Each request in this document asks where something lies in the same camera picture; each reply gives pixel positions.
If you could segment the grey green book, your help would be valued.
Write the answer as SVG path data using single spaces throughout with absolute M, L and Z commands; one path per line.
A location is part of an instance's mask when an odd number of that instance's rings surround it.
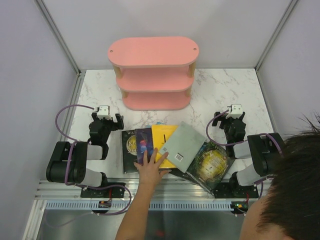
M 182 121 L 158 152 L 161 155 L 168 153 L 166 159 L 186 173 L 205 139 L 192 126 Z

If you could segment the dark purple blue book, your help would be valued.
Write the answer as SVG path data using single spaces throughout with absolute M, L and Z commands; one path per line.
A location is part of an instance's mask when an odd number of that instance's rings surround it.
M 134 130 L 136 139 L 137 163 L 143 165 L 144 152 L 147 151 L 147 161 L 149 162 L 154 152 L 153 136 L 151 128 L 137 128 Z

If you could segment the green forest cover book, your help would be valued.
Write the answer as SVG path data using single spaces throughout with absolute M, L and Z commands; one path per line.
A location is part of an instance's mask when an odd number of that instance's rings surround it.
M 235 158 L 227 156 L 222 146 L 206 142 L 186 173 L 204 190 L 211 193 L 224 178 L 234 161 Z

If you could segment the dark landscape cover book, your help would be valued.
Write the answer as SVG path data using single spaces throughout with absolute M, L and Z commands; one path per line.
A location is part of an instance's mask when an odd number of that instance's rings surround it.
M 176 177 L 179 177 L 179 178 L 181 178 L 183 180 L 189 181 L 189 182 L 191 182 L 191 183 L 193 183 L 195 185 L 199 185 L 198 182 L 196 180 L 194 180 L 192 177 L 190 177 L 187 173 L 183 173 L 177 168 L 171 169 L 170 174 L 174 175 Z

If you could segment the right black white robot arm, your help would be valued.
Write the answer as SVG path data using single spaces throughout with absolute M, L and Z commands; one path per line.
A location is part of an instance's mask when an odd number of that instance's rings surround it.
M 243 170 L 234 172 L 227 189 L 234 197 L 240 197 L 247 189 L 257 192 L 256 185 L 272 178 L 275 172 L 276 158 L 283 155 L 284 140 L 279 133 L 259 133 L 245 136 L 246 124 L 243 122 L 245 113 L 232 117 L 228 111 L 216 112 L 212 121 L 213 127 L 224 131 L 227 156 L 232 159 L 250 158 L 252 164 Z

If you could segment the black gold lettered book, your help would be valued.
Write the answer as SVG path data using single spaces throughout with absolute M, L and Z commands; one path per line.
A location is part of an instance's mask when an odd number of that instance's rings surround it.
M 137 143 L 134 130 L 124 130 L 121 132 L 122 143 L 122 163 L 123 173 L 136 173 L 138 170 L 134 163 L 137 163 Z

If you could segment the person's bare hand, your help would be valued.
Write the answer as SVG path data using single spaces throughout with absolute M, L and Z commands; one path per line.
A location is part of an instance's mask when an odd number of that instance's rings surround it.
M 169 174 L 171 170 L 160 170 L 160 165 L 167 158 L 168 152 L 165 152 L 158 161 L 156 161 L 158 149 L 155 148 L 150 160 L 148 160 L 148 151 L 143 154 L 143 164 L 134 163 L 139 173 L 138 187 L 148 190 L 154 190 L 164 175 Z

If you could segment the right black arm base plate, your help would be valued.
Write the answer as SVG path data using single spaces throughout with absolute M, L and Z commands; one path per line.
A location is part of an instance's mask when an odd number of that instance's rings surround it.
M 220 182 L 210 193 L 216 199 L 257 199 L 259 192 L 256 186 L 231 186 L 229 182 Z

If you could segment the person's bare forearm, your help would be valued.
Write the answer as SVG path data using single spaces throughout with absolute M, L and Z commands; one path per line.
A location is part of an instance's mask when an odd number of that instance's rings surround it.
M 154 189 L 139 188 L 116 233 L 116 240 L 144 240 Z

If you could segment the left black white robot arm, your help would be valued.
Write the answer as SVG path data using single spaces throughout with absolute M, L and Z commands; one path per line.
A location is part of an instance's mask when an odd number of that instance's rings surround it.
M 103 198 L 110 190 L 103 172 L 87 168 L 88 160 L 105 160 L 108 156 L 108 138 L 113 131 L 124 129 L 124 117 L 117 113 L 116 122 L 96 112 L 91 114 L 87 141 L 58 141 L 46 168 L 46 179 L 67 186 L 92 188 L 96 196 Z

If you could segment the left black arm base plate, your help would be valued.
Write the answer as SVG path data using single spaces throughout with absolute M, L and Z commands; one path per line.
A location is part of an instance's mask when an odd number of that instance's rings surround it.
M 84 199 L 120 199 L 124 197 L 126 190 L 123 187 L 113 186 L 108 189 L 82 188 L 80 197 Z

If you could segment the yellow book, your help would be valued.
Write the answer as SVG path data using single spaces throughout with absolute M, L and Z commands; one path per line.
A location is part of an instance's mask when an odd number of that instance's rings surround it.
M 153 147 L 157 148 L 155 161 L 157 162 L 161 158 L 160 149 L 170 138 L 172 133 L 178 128 L 177 125 L 164 125 L 155 124 L 151 126 Z

